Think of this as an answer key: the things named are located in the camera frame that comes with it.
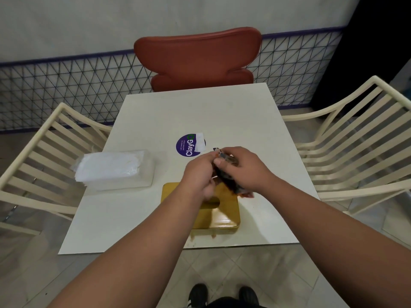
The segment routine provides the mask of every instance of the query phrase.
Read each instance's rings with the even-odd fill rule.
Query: geometric patterned wall
[[[279,108],[307,105],[342,28],[263,36],[247,68],[266,82]],[[132,50],[0,64],[0,132],[39,128],[61,102],[111,124],[128,94],[152,92]]]

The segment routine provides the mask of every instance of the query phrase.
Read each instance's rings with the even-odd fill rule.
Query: black curtain
[[[389,83],[411,58],[410,14],[411,0],[360,0],[310,106],[326,108],[373,75]]]

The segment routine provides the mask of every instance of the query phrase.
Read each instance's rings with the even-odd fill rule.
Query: red chair
[[[134,43],[141,64],[157,72],[155,92],[248,84],[252,72],[243,67],[258,55],[261,33],[251,27],[191,36],[150,36]]]

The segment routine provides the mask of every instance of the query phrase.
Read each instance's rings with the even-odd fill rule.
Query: person's right hand
[[[214,164],[222,171],[231,175],[243,188],[261,193],[265,183],[274,174],[266,167],[258,155],[243,147],[226,147],[221,149],[225,154],[233,155],[239,165],[234,166],[222,158],[214,159]]]

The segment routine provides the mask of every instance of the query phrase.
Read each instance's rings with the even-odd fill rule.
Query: person's left arm
[[[213,195],[214,158],[210,152],[190,161],[178,187],[71,281],[49,308],[156,307],[201,203]]]

